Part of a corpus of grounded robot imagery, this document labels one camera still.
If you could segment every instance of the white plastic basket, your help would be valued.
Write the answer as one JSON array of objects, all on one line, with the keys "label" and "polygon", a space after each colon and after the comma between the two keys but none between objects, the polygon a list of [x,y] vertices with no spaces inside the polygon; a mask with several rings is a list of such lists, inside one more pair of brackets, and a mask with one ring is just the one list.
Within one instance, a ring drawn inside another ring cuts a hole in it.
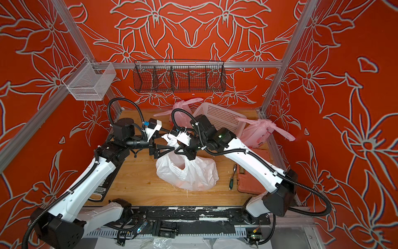
[{"label": "white plastic basket", "polygon": [[196,117],[200,114],[204,114],[216,129],[225,127],[235,133],[237,137],[242,135],[246,125],[245,122],[236,120],[236,118],[246,118],[245,115],[207,102],[202,103],[193,113],[193,116]]}]

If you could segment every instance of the white plastic bag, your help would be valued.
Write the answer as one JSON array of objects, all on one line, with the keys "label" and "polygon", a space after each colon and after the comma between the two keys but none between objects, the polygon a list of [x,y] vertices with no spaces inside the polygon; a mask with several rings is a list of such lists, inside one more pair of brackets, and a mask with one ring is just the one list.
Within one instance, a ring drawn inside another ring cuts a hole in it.
[{"label": "white plastic bag", "polygon": [[[178,148],[175,138],[163,135],[168,146]],[[188,160],[184,155],[177,155],[174,151],[167,153],[156,161],[156,174],[159,178],[178,188],[191,191],[211,189],[219,179],[216,163],[213,159],[196,157]]]}]

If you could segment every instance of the plastic bag handle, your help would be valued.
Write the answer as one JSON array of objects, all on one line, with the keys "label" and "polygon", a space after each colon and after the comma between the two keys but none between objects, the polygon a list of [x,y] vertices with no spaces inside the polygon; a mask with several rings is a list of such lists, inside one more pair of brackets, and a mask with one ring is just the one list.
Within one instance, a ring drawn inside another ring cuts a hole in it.
[{"label": "plastic bag handle", "polygon": [[[187,100],[187,101],[184,101],[184,100],[181,100],[181,101],[183,101],[182,105],[186,106],[186,105],[190,105],[190,104],[193,104],[193,103],[196,103],[196,102],[203,101],[203,99],[202,98],[192,98],[192,99]],[[156,113],[153,116],[157,117],[157,116],[169,115],[169,114],[172,113],[172,111],[173,111],[173,109],[165,111],[165,112],[161,112],[161,113]]]},{"label": "plastic bag handle", "polygon": [[285,138],[287,138],[289,141],[294,141],[296,138],[290,134],[289,132],[285,131],[284,129],[281,129],[279,127],[276,126],[276,124],[274,122],[272,122],[271,120],[250,120],[250,119],[246,119],[246,118],[237,118],[237,120],[242,121],[242,122],[246,122],[248,124],[259,124],[259,123],[264,123],[265,126],[268,128],[272,128],[275,131],[277,131],[279,134],[281,134],[282,136],[284,136]]},{"label": "plastic bag handle", "polygon": [[246,118],[236,118],[238,121],[242,121],[242,122],[246,122],[248,124],[258,124],[261,123],[260,121],[257,120],[250,120],[250,119],[246,119]]},{"label": "plastic bag handle", "polygon": [[190,104],[193,104],[196,102],[201,102],[201,101],[203,101],[202,98],[192,98],[190,100],[184,101],[184,103],[182,103],[182,104],[185,106],[185,105],[190,105]]}]

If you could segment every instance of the black triangular gripper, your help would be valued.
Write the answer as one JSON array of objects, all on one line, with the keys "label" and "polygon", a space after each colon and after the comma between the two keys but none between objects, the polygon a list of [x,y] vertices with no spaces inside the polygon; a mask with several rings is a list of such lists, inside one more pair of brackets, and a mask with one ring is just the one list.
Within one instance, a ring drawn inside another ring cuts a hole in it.
[{"label": "black triangular gripper", "polygon": [[172,152],[174,150],[174,147],[171,146],[167,146],[167,145],[161,145],[161,144],[157,144],[156,145],[156,150],[155,153],[153,155],[153,158],[155,159],[159,159],[162,156],[166,155],[169,152]]}]

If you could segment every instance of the pink plastic bag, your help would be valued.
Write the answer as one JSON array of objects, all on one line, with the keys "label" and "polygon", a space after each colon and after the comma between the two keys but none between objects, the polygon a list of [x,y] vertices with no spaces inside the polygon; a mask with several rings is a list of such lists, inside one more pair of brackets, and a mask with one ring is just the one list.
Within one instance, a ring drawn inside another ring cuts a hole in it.
[{"label": "pink plastic bag", "polygon": [[[176,103],[173,105],[173,109],[171,109],[171,110],[169,110],[169,111],[161,112],[161,113],[156,113],[156,114],[153,115],[153,116],[154,116],[154,117],[157,117],[157,116],[162,116],[162,115],[171,114],[171,112],[172,112],[174,109],[176,109],[176,108],[182,108],[182,109],[184,109],[185,111],[187,111],[187,112],[189,112],[190,114],[192,114],[192,111],[191,111],[191,109],[189,108],[189,105],[190,105],[190,104],[193,104],[193,103],[196,103],[196,102],[200,102],[200,101],[203,101],[203,99],[202,99],[202,98],[193,98],[193,99],[190,99],[190,100],[187,100],[187,101],[184,101],[184,100],[178,101],[178,102],[176,102]],[[174,115],[174,118],[176,119],[176,123],[177,123],[180,127],[188,127],[188,128],[191,128],[191,126],[192,126],[191,123],[190,123],[191,119],[190,119],[187,115],[185,115],[184,113],[182,113],[182,112],[176,112],[175,115]]]},{"label": "pink plastic bag", "polygon": [[274,130],[279,132],[289,141],[294,141],[296,139],[289,132],[277,127],[276,124],[268,119],[249,120],[245,118],[237,118],[237,120],[250,124],[243,130],[243,133],[240,136],[240,140],[242,140],[242,142],[249,148],[258,148],[262,143],[265,143]]}]

